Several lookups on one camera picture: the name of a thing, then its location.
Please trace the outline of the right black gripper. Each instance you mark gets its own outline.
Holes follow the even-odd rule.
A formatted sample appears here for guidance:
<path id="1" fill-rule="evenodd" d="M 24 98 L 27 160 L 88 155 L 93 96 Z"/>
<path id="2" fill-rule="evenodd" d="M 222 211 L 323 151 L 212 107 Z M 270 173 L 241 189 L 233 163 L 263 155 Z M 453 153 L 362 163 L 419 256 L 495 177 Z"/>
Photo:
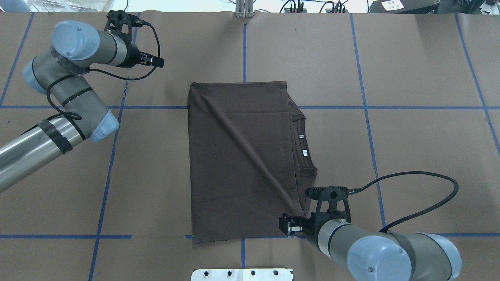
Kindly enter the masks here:
<path id="1" fill-rule="evenodd" d="M 283 213 L 278 218 L 279 229 L 286 236 L 303 235 L 306 238 L 317 238 L 323 215 L 315 212 L 310 217 L 292 216 Z"/>

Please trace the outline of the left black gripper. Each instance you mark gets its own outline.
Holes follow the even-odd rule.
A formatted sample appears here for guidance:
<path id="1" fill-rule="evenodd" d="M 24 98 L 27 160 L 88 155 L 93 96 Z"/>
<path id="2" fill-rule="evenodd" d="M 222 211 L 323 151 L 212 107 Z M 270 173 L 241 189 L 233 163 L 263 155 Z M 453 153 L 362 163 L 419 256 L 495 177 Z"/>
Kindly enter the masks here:
<path id="1" fill-rule="evenodd" d="M 164 68 L 164 59 L 158 55 L 152 55 L 140 51 L 139 48 L 132 43 L 127 47 L 127 67 L 131 68 L 135 65 L 153 66 L 156 68 Z"/>

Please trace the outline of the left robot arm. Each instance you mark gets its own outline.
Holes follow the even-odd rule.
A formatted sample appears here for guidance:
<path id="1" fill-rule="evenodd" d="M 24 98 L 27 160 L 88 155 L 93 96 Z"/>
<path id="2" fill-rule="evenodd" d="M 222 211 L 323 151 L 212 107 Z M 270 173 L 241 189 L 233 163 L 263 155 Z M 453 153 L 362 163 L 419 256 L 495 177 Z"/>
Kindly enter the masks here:
<path id="1" fill-rule="evenodd" d="M 76 145 L 100 142 L 120 123 L 84 75 L 92 64 L 131 68 L 136 64 L 162 68 L 160 55 L 141 52 L 122 27 L 153 25 L 131 14 L 109 18 L 106 29 L 66 20 L 52 32 L 52 44 L 23 69 L 25 82 L 44 94 L 56 114 L 41 120 L 1 147 L 1 192 L 17 184 Z"/>

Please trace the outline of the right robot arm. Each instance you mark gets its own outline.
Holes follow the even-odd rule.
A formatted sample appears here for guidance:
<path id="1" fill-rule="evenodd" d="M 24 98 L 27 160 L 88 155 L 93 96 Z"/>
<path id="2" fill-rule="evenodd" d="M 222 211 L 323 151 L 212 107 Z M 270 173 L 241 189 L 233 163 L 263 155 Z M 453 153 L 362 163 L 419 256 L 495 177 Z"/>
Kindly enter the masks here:
<path id="1" fill-rule="evenodd" d="M 371 232 L 320 215 L 283 214 L 279 228 L 287 236 L 301 233 L 357 281 L 453 281 L 463 266 L 457 247 L 441 235 Z"/>

